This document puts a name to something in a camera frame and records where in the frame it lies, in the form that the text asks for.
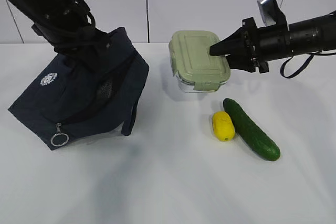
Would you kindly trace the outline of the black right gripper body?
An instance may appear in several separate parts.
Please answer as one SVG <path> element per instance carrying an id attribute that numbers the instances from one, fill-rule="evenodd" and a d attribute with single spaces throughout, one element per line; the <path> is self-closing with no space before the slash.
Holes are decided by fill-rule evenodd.
<path id="1" fill-rule="evenodd" d="M 269 71 L 268 62 L 291 56 L 286 22 L 258 28 L 253 18 L 242 21 L 247 57 L 259 73 Z"/>

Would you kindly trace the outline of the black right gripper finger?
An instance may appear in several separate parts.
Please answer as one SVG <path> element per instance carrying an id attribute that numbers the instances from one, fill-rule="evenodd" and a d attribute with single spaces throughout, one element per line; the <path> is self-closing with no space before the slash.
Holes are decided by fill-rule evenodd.
<path id="1" fill-rule="evenodd" d="M 228 55 L 226 56 L 226 60 L 231 69 L 242 70 L 246 72 L 256 72 L 255 65 L 248 57 L 240 55 Z"/>
<path id="2" fill-rule="evenodd" d="M 226 39 L 210 46 L 209 54 L 211 56 L 247 56 L 243 28 L 237 29 Z"/>

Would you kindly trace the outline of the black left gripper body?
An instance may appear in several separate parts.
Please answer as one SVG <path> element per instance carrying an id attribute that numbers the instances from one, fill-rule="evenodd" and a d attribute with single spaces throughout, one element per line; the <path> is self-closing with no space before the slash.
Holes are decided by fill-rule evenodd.
<path id="1" fill-rule="evenodd" d="M 115 31 L 77 31 L 56 33 L 54 72 L 70 72 L 79 67 L 88 72 L 109 72 L 115 64 Z"/>

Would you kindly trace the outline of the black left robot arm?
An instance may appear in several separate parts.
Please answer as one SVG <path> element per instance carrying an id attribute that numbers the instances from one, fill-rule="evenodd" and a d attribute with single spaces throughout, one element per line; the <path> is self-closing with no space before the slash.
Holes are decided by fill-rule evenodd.
<path id="1" fill-rule="evenodd" d="M 32 29 L 44 37 L 55 52 L 100 69 L 100 57 L 108 48 L 107 35 L 84 0 L 9 0 L 33 21 Z"/>

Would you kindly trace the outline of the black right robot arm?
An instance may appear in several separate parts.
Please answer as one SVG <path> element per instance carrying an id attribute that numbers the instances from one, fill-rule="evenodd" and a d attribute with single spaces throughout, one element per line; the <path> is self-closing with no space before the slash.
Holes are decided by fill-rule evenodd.
<path id="1" fill-rule="evenodd" d="M 288 24 L 257 27 L 253 18 L 226 39 L 210 46 L 211 56 L 225 56 L 229 67 L 247 72 L 267 73 L 270 61 L 303 54 L 317 55 L 335 50 L 335 12 Z"/>

